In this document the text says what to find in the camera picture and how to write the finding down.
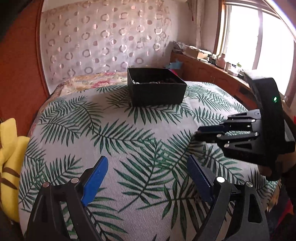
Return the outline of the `wooden cabinet along window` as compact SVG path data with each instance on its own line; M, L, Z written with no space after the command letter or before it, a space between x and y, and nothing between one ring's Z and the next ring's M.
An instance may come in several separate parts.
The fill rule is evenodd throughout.
M257 108L255 97L249 85L240 78L231 76L212 64L204 63L175 51L171 52L170 61L182 62L182 67L178 73L183 80L215 84L237 99L247 109Z

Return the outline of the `wooden headboard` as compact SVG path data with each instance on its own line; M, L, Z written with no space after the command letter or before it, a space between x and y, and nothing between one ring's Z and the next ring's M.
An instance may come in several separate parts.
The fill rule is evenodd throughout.
M49 98L40 51L43 1L1 1L1 121L26 136Z

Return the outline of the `teal plush toy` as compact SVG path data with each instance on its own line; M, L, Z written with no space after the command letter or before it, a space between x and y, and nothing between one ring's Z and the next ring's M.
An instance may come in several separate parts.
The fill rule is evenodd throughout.
M180 70L182 69L182 65L183 65L182 62L176 60L175 62L170 62L168 65L165 66L165 68L171 69L171 70Z

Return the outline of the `yellow plush toy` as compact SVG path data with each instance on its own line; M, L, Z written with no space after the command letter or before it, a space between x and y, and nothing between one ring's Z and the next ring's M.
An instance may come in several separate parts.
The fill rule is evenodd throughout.
M15 222L20 221L20 176L29 140L29 137L18 136L14 118L1 123L1 208Z

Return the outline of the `cardboard box on cabinet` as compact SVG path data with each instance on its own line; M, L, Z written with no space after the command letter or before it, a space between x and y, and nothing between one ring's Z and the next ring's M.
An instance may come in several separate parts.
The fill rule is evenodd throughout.
M194 46L187 46L184 53L197 59L207 59L209 56L212 55L211 52L198 49Z

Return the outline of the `black open storage box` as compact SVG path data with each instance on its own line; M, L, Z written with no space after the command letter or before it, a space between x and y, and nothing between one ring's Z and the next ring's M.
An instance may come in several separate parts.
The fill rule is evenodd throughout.
M133 84L132 80L144 84ZM181 104L187 84L165 68L128 68L127 85L134 107Z

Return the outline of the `circle-patterned sheer curtain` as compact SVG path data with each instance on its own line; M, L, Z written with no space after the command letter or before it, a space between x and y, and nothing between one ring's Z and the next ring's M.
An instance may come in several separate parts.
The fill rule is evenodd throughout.
M77 75L163 66L170 35L164 1L80 1L49 9L40 25L48 88Z

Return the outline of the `palm leaf print cloth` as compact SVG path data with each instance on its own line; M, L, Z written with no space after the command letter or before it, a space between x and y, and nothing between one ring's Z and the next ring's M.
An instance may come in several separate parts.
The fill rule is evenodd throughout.
M230 183L252 182L267 205L276 182L253 164L225 157L217 145L192 140L200 126L245 111L230 94L202 82L188 82L179 105L145 108L132 106L126 83L61 94L37 117L25 153L22 232L45 181L64 184L101 156L108 159L107 175L87 210L103 240L192 240L209 206L189 177L189 155Z

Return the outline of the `pink bottle on cabinet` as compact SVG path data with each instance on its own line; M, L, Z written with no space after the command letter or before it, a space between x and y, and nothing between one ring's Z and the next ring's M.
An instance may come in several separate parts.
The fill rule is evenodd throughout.
M221 53L221 55L219 55L219 57L216 59L216 66L221 68L221 69L225 69L226 66L226 61L225 61L225 53Z

